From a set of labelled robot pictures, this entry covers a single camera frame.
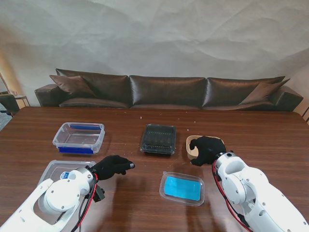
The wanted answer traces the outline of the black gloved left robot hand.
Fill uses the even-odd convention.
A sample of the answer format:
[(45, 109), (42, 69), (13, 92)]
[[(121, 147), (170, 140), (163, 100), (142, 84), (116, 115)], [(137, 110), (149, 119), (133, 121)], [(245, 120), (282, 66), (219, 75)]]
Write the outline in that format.
[(125, 175), (127, 170), (133, 168), (135, 168), (135, 164), (128, 159), (119, 155), (111, 155), (92, 166), (90, 170), (97, 175), (98, 180), (106, 180), (115, 174)]

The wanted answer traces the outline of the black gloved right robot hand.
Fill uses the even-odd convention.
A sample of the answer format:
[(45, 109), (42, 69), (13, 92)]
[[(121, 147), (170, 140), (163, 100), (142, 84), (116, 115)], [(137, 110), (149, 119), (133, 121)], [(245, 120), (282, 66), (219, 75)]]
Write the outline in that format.
[(195, 166), (211, 165), (221, 154), (226, 153), (223, 141), (215, 137), (202, 136), (193, 139), (189, 147), (191, 150), (195, 147), (198, 149), (198, 157), (191, 160), (191, 163)]

